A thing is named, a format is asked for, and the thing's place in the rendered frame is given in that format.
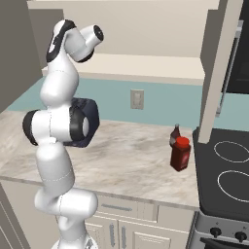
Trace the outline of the grey-beige cupboard door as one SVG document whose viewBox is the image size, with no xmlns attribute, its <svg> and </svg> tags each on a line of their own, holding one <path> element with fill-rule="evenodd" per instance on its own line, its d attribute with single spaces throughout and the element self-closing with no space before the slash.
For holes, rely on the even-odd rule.
<svg viewBox="0 0 249 249">
<path fill-rule="evenodd" d="M 0 113 L 42 77 L 25 0 L 0 0 Z"/>
</svg>

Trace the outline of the beige base cupboard door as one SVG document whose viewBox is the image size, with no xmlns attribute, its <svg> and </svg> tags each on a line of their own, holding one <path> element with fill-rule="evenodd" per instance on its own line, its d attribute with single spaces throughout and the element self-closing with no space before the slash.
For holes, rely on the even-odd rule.
<svg viewBox="0 0 249 249">
<path fill-rule="evenodd" d="M 189 234 L 185 231 L 157 228 L 120 220 L 121 249 L 123 249 L 122 226 L 125 226 L 126 229 L 125 249 L 186 249 Z"/>
<path fill-rule="evenodd" d="M 115 247 L 112 247 L 110 243 L 109 226 L 111 224 L 114 225 Z M 116 219 L 93 216 L 86 220 L 86 227 L 99 249 L 120 249 L 118 221 Z"/>
</svg>

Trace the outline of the black microwave oven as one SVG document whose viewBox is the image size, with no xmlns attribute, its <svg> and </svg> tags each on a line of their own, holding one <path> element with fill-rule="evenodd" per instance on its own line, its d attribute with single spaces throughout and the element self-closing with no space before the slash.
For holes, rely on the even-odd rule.
<svg viewBox="0 0 249 249">
<path fill-rule="evenodd" d="M 249 0 L 243 0 L 239 19 L 244 23 L 227 93 L 249 94 Z"/>
</svg>

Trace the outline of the black hob stove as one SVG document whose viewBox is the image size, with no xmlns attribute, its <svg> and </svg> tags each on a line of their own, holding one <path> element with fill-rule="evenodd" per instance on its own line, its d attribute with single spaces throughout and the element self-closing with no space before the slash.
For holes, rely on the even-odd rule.
<svg viewBox="0 0 249 249">
<path fill-rule="evenodd" d="M 249 245 L 249 132 L 214 128 L 206 144 L 193 132 L 199 209 L 186 249 L 204 249 L 211 238 Z M 214 237 L 211 228 L 222 234 Z M 235 238 L 243 231 L 247 239 Z"/>
</svg>

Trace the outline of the red paprika jar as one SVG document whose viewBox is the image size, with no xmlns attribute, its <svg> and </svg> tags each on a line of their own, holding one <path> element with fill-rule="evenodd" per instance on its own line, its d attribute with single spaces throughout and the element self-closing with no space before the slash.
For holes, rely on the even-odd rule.
<svg viewBox="0 0 249 249">
<path fill-rule="evenodd" d="M 190 153 L 190 140 L 184 136 L 177 137 L 172 147 L 170 165 L 176 171 L 185 169 L 189 163 Z"/>
</svg>

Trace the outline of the beige open wall cupboard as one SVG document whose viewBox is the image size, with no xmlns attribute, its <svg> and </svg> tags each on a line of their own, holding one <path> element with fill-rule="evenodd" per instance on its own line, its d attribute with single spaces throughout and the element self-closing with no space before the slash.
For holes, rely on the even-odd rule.
<svg viewBox="0 0 249 249">
<path fill-rule="evenodd" d="M 100 26 L 104 41 L 76 64 L 83 78 L 200 86 L 210 10 L 219 0 L 31 0 L 31 10 L 61 10 L 80 28 Z"/>
</svg>

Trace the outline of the beige wall socket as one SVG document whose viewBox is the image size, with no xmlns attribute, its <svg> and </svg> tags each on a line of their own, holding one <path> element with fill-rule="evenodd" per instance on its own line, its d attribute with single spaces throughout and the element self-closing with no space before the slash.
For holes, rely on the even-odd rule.
<svg viewBox="0 0 249 249">
<path fill-rule="evenodd" d="M 131 109 L 144 109 L 144 90 L 132 89 L 130 91 L 130 108 Z"/>
</svg>

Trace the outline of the beige drawer front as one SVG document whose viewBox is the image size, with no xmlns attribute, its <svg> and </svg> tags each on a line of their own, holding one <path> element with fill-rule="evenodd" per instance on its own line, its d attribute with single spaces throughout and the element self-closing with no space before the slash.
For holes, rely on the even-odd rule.
<svg viewBox="0 0 249 249">
<path fill-rule="evenodd" d="M 123 206 L 123 207 L 130 207 L 132 208 L 132 211 L 127 212 L 112 208 L 105 208 L 101 206 L 102 203 Z M 134 218 L 149 222 L 155 222 L 158 218 L 158 207 L 153 203 L 146 203 L 142 201 L 128 200 L 128 199 L 122 199 L 110 196 L 98 197 L 97 212 L 118 215 L 127 218 Z"/>
</svg>

